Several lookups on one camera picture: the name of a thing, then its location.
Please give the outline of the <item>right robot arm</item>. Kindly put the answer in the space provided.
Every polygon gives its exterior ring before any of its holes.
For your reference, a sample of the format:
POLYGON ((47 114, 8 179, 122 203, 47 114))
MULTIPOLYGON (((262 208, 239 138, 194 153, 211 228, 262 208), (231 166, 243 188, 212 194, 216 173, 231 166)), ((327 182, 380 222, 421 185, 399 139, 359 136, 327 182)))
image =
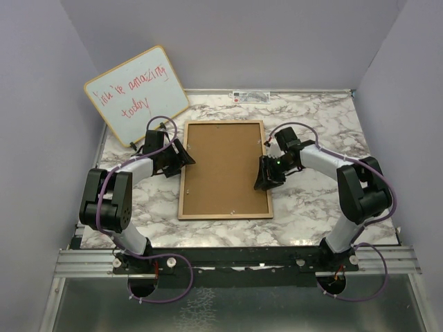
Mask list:
POLYGON ((343 262, 366 227, 389 219, 397 208, 397 196, 382 174, 376 158, 355 159, 326 149, 316 130, 307 124, 287 122, 277 126, 264 146, 275 138, 281 156, 262 155, 254 189, 267 191, 283 185, 289 175, 313 169, 335 180, 341 215, 321 240, 319 265, 334 270, 343 262))

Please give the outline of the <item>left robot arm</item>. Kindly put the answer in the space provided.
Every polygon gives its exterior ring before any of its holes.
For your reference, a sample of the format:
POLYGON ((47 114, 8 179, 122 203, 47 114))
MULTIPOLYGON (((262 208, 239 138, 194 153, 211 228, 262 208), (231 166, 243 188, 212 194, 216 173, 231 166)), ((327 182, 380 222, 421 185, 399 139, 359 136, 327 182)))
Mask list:
POLYGON ((107 235, 129 256, 129 265, 145 273, 153 263, 152 245, 131 222, 133 186, 152 176, 169 178, 195 160, 178 138, 169 139, 161 130, 148 129, 141 154, 113 169, 90 169, 80 204, 79 220, 107 235))

